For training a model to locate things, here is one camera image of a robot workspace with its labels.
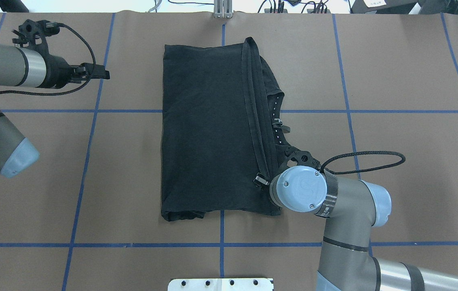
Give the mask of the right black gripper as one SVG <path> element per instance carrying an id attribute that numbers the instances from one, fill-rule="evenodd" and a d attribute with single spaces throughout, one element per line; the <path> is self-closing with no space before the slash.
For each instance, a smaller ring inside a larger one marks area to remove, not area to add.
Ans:
<path id="1" fill-rule="evenodd" d="M 278 175 L 286 171 L 291 166 L 288 166 L 288 162 L 295 162 L 296 166 L 311 167 L 316 170 L 321 169 L 321 162 L 316 160 L 310 152 L 300 150 L 293 146 L 279 147 L 278 149 Z M 262 173 L 257 173 L 253 179 L 255 186 L 265 189 L 270 186 L 270 181 L 266 180 L 266 177 Z"/>

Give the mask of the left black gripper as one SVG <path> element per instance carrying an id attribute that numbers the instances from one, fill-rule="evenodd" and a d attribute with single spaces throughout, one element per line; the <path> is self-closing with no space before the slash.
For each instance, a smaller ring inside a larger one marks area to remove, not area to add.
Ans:
<path id="1" fill-rule="evenodd" d="M 46 63 L 44 88 L 46 89 L 61 89 L 70 83 L 79 84 L 82 88 L 90 79 L 110 79 L 110 72 L 104 65 L 92 63 L 70 65 L 62 57 L 53 55 L 47 55 L 44 61 Z"/>

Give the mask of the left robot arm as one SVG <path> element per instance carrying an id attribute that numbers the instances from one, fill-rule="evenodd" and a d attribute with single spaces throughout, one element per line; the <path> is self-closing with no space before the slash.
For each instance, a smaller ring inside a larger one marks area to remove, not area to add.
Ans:
<path id="1" fill-rule="evenodd" d="M 60 89 L 68 84 L 76 83 L 76 90 L 81 90 L 93 79 L 110 78 L 110 72 L 97 63 L 92 50 L 90 63 L 70 65 L 49 52 L 42 33 L 19 36 L 13 42 L 12 46 L 0 44 L 0 86 L 36 89 L 25 94 L 52 97 L 66 94 Z M 36 147 L 0 108 L 0 176 L 14 177 L 39 158 Z"/>

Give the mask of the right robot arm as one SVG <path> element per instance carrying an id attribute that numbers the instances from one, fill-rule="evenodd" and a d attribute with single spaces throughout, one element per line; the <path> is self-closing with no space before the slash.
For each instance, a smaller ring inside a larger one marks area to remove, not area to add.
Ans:
<path id="1" fill-rule="evenodd" d="M 334 160 L 362 155 L 406 158 L 394 151 L 360 151 L 341 154 L 324 163 L 309 152 L 288 147 L 286 160 L 275 177 L 257 174 L 255 183 L 268 186 L 271 201 L 299 213 L 325 219 L 321 257 L 317 271 L 318 291 L 458 291 L 458 277 L 373 257 L 369 254 L 371 230 L 384 226 L 392 211 L 386 188 L 344 177 L 327 168 Z"/>

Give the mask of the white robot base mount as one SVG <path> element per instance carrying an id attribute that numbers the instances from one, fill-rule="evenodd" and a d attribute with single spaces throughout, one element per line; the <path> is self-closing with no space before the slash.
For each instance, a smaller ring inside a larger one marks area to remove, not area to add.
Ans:
<path id="1" fill-rule="evenodd" d="M 272 278 L 182 278 L 169 282 L 168 291 L 273 291 Z"/>

